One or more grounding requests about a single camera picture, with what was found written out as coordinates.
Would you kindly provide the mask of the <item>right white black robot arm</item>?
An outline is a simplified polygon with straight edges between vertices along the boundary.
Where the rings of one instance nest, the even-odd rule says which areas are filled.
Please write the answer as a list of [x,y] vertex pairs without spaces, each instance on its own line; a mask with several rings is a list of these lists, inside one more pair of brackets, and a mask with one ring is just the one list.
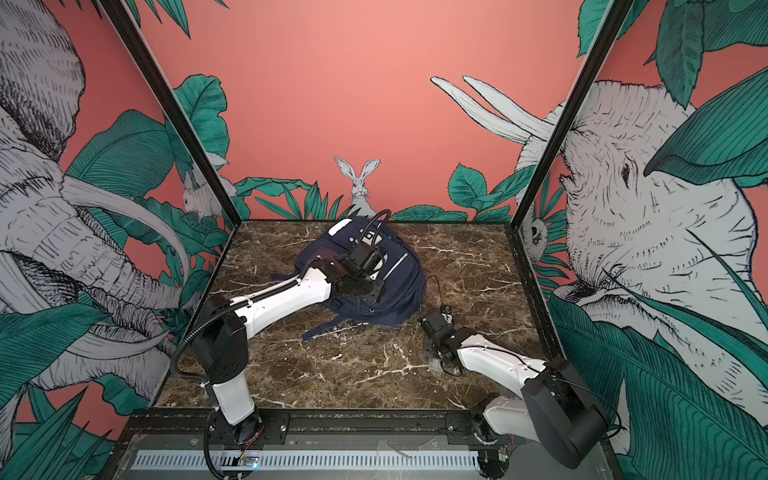
[[466,440],[500,450],[522,437],[539,443],[562,466],[575,469],[607,436],[611,421],[597,395],[563,357],[534,359],[501,347],[482,334],[457,328],[444,307],[419,320],[425,355],[445,372],[480,374],[514,394],[491,396],[471,411]]

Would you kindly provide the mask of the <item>clear plastic small case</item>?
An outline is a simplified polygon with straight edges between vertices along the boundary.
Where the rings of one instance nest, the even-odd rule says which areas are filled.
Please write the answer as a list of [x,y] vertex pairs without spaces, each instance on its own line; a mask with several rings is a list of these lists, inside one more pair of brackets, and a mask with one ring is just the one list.
[[435,357],[428,357],[427,358],[427,364],[429,367],[429,370],[436,374],[436,375],[449,375],[450,371],[448,371],[445,366],[443,365],[443,362],[439,358]]

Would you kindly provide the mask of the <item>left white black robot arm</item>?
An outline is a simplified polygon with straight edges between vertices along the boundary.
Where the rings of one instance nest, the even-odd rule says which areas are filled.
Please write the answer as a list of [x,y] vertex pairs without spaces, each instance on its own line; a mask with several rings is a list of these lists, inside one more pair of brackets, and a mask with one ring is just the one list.
[[300,272],[272,287],[232,300],[216,298],[207,317],[177,345],[171,360],[174,376],[202,386],[239,445],[261,436],[264,426],[249,393],[245,367],[249,341],[283,318],[334,296],[379,301],[385,281],[378,271],[385,250],[359,241],[348,253],[317,256]]

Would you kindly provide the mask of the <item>navy blue student backpack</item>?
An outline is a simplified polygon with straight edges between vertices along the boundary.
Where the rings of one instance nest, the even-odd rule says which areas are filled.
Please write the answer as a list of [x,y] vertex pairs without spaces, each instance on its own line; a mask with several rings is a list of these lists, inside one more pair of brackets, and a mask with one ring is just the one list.
[[[368,223],[366,217],[351,217],[336,222],[300,252],[294,262],[293,273],[298,274],[302,267],[318,256],[329,258],[350,252]],[[346,320],[395,327],[419,310],[427,279],[414,249],[388,225],[381,227],[376,246],[386,254],[384,265],[377,272],[377,276],[384,281],[380,300],[375,303],[350,293],[334,294],[323,306],[334,312],[336,317],[305,332],[302,335],[304,341]]]

